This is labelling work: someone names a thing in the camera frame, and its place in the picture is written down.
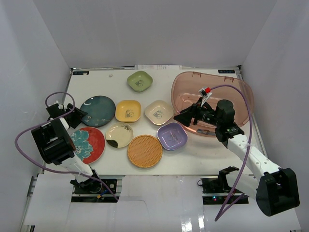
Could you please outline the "teal round ceramic plate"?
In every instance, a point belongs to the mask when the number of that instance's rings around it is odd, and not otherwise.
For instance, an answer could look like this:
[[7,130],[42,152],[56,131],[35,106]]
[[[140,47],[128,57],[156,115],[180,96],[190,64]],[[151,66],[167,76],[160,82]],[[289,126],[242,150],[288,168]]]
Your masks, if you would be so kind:
[[80,107],[87,113],[82,122],[90,127],[101,127],[108,124],[115,116],[114,101],[107,96],[94,96],[87,99]]

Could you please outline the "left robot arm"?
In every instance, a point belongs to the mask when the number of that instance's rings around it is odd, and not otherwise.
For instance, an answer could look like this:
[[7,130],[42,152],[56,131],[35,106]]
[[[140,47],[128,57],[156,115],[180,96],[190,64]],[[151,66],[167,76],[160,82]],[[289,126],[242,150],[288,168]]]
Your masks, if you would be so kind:
[[64,106],[54,103],[46,108],[51,122],[31,130],[31,134],[42,159],[47,164],[59,165],[75,177],[70,183],[90,193],[102,190],[102,181],[97,172],[77,156],[77,147],[67,130],[76,128],[87,112],[73,108],[69,103]]

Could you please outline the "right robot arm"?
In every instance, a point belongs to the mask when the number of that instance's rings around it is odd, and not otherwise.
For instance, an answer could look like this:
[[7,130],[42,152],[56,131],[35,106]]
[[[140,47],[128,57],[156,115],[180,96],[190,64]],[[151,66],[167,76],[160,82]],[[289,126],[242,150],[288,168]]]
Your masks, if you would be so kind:
[[251,146],[244,131],[234,122],[234,105],[220,100],[213,110],[202,100],[181,110],[174,119],[189,127],[202,121],[215,126],[215,135],[227,149],[236,154],[254,175],[243,177],[237,189],[255,198],[259,209],[270,217],[300,205],[297,178],[291,168],[278,166],[256,147]]

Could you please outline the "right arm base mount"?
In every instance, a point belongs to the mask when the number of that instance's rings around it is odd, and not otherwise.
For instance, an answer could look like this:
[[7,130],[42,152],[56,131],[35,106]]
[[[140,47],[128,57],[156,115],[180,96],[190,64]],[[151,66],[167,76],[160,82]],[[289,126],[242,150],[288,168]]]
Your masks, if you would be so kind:
[[226,175],[239,171],[239,168],[228,167],[219,171],[217,176],[204,177],[198,180],[197,185],[202,187],[204,205],[222,205],[232,187],[228,185]]

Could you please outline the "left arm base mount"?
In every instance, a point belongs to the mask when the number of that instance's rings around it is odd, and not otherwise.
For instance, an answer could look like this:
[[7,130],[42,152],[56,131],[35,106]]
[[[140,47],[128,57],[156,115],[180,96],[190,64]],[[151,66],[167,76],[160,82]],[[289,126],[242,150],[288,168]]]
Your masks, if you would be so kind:
[[90,186],[82,188],[77,184],[76,180],[71,180],[70,183],[74,186],[71,198],[72,203],[117,203],[119,196],[116,199],[111,192],[101,183],[95,181]]

